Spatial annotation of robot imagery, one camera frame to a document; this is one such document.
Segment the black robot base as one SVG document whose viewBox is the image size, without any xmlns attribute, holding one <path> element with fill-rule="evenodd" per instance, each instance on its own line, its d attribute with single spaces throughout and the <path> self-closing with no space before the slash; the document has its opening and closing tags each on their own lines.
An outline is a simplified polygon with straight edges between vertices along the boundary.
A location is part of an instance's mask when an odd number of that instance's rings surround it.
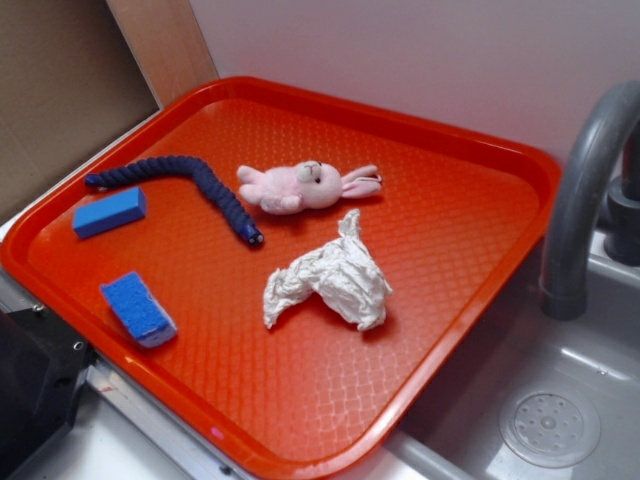
<svg viewBox="0 0 640 480">
<path fill-rule="evenodd" d="M 1 314 L 1 477 L 12 479 L 74 426 L 92 350 L 55 312 Z"/>
</svg>

